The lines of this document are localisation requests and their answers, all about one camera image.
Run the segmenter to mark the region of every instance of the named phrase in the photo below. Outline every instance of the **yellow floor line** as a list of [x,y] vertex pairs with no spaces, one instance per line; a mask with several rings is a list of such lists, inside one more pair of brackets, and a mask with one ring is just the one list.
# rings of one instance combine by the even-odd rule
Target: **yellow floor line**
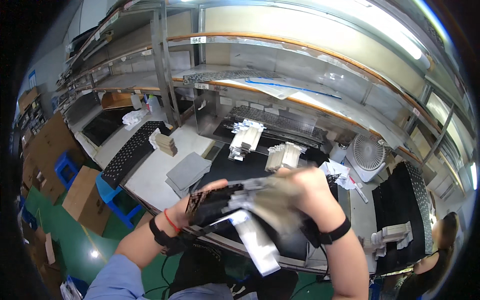
[[87,229],[85,228],[85,226],[83,226],[82,224],[80,224],[80,226],[82,226],[82,229],[84,230],[85,235],[87,235],[88,240],[92,243],[93,249],[98,252],[98,255],[99,255],[100,258],[103,260],[103,262],[104,262],[104,263],[107,263],[106,258],[103,257],[103,255],[102,255],[102,253],[100,252],[100,250],[96,247],[95,243],[93,243],[92,237],[88,234],[88,231],[87,231]]

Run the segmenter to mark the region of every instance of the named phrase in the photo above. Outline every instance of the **fluorescent light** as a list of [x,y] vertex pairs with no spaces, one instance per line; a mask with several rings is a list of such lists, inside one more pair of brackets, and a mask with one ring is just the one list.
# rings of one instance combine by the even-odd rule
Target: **fluorescent light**
[[473,163],[470,166],[470,172],[472,172],[473,189],[476,190],[477,189],[477,166],[475,165],[475,163]]
[[412,42],[418,40],[399,21],[366,0],[314,0],[315,2],[347,13],[375,27],[391,38],[414,59],[421,58],[421,50]]

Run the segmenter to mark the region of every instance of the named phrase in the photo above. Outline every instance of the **stack of white strips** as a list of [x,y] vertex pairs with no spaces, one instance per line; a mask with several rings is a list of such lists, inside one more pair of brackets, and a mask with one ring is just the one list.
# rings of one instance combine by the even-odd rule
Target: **stack of white strips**
[[293,169],[297,167],[300,153],[305,153],[306,148],[285,142],[268,148],[268,159],[265,171],[275,172],[279,168]]
[[233,127],[232,132],[236,134],[230,144],[230,155],[228,158],[243,161],[250,151],[255,151],[257,148],[265,126],[261,123],[244,119],[242,123],[234,123]]

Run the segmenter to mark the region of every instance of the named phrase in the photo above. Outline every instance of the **plastic bottle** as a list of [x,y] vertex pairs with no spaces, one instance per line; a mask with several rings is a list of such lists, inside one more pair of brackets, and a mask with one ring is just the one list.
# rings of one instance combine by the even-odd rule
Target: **plastic bottle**
[[132,104],[133,104],[134,109],[142,108],[142,103],[140,102],[140,97],[137,94],[131,93],[130,100],[132,100]]
[[347,148],[348,145],[335,143],[332,151],[330,151],[330,159],[340,164],[347,154]]
[[167,120],[167,114],[163,111],[163,108],[160,106],[158,102],[158,98],[154,95],[148,96],[148,109],[152,113],[152,115],[159,118],[160,121]]

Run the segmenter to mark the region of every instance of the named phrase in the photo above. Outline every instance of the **woman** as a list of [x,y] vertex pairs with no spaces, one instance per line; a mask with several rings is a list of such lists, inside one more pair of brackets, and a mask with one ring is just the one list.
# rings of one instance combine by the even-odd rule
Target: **woman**
[[416,299],[436,287],[450,263],[457,230],[458,216],[454,212],[435,223],[432,238],[438,250],[413,266],[414,273],[405,279],[397,300]]

